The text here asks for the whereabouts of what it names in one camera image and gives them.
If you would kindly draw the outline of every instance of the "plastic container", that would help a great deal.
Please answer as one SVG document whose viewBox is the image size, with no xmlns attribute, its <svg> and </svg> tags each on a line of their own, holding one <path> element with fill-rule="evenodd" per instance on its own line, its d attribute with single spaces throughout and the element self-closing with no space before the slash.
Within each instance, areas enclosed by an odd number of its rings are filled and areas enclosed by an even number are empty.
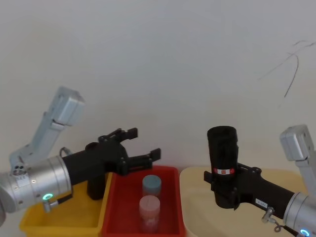
<svg viewBox="0 0 316 237">
<path fill-rule="evenodd" d="M 27 237 L 101 237 L 112 174 L 107 175 L 104 197 L 92 200 L 87 182 L 74 186 L 74 197 L 45 213 L 41 203 L 25 213 L 20 229 Z"/>
<path fill-rule="evenodd" d="M 156 175 L 147 175 L 143 178 L 143 196 L 153 195 L 160 197 L 161 179 Z"/>
<path fill-rule="evenodd" d="M 160 201 L 158 197 L 147 195 L 139 201 L 141 228 L 144 233 L 156 233 L 159 227 Z"/>
<path fill-rule="evenodd" d="M 281 230 L 273 231 L 276 225 L 261 221 L 265 212 L 252 204 L 241 203 L 234 211 L 217 206 L 211 185 L 204 181 L 207 167 L 190 167 L 181 172 L 180 190 L 183 220 L 187 237 L 290 237 Z M 263 169 L 262 177 L 293 192 L 306 189 L 300 175 L 277 169 Z M 282 225 L 283 220 L 275 219 Z"/>
<path fill-rule="evenodd" d="M 142 180 L 146 175 L 160 177 L 160 218 L 158 231 L 145 234 L 141 230 L 139 201 L 142 198 Z M 127 176 L 113 175 L 105 214 L 103 236 L 105 237 L 184 237 L 179 173 L 176 168 L 154 166 Z"/>
</svg>

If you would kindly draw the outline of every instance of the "red tray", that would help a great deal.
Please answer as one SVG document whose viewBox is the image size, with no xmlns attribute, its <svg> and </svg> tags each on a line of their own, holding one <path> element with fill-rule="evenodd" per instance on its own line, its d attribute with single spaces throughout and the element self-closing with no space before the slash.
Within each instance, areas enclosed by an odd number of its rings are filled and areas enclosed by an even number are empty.
<svg viewBox="0 0 316 237">
<path fill-rule="evenodd" d="M 141 231 L 139 200 L 142 180 L 154 174 L 161 179 L 160 221 L 156 234 Z M 179 173 L 176 168 L 154 166 L 127 176 L 113 175 L 103 225 L 104 237 L 184 237 Z"/>
</svg>

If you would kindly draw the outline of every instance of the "green indicator light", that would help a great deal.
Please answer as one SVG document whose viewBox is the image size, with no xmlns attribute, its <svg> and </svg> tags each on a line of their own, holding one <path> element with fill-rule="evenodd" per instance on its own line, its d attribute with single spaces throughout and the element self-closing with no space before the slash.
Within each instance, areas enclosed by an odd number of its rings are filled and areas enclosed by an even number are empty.
<svg viewBox="0 0 316 237">
<path fill-rule="evenodd" d="M 43 196 L 43 200 L 49 200 L 49 199 L 51 199 L 53 196 L 54 196 L 53 194 L 45 194 L 45 195 Z"/>
</svg>

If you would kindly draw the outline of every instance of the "yellow tray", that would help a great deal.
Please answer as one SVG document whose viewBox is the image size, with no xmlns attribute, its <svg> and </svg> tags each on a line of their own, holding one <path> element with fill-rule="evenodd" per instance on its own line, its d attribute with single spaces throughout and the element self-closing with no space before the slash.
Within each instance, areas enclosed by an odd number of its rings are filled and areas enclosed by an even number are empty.
<svg viewBox="0 0 316 237">
<path fill-rule="evenodd" d="M 222 209 L 215 203 L 211 185 L 203 180 L 204 171 L 210 167 L 190 167 L 180 174 L 180 195 L 187 237 L 289 237 L 276 225 L 261 221 L 264 211 L 242 203 L 236 211 Z M 263 169 L 262 177 L 293 192 L 306 192 L 301 176 L 294 172 Z M 283 225 L 283 220 L 276 218 Z"/>
<path fill-rule="evenodd" d="M 94 201 L 86 193 L 87 182 L 74 186 L 74 197 L 45 213 L 43 205 L 30 207 L 20 229 L 27 237 L 101 237 L 112 174 L 107 175 L 103 200 Z"/>
</svg>

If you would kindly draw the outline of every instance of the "pink lid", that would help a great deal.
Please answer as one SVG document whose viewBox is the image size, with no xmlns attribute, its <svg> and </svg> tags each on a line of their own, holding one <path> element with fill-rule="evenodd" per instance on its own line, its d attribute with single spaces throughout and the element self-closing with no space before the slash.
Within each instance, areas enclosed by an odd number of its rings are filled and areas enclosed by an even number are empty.
<svg viewBox="0 0 316 237">
<path fill-rule="evenodd" d="M 153 218 L 160 212 L 160 201 L 157 197 L 148 195 L 139 201 L 139 213 L 143 218 Z"/>
</svg>

